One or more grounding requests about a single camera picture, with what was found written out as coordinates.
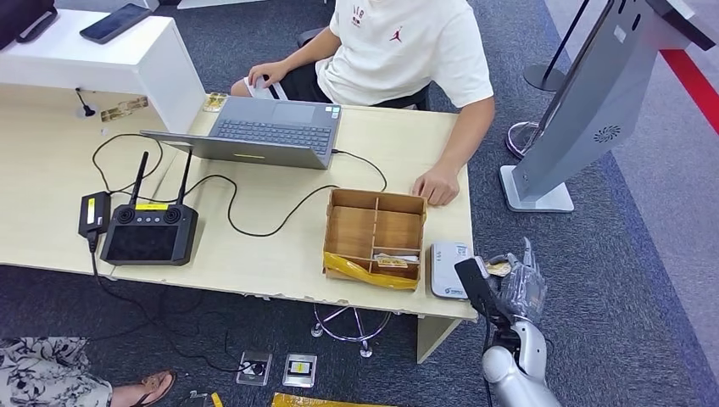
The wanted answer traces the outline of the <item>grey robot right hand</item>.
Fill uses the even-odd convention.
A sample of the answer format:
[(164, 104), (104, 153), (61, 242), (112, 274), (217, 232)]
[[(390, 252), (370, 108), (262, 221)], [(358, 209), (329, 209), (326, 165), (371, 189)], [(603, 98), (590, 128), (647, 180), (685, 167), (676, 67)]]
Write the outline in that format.
[(532, 243), (523, 238), (524, 251), (521, 258), (513, 253), (492, 257), (486, 262), (490, 275), (501, 278), (499, 298), (514, 316), (539, 325), (548, 285), (544, 279)]

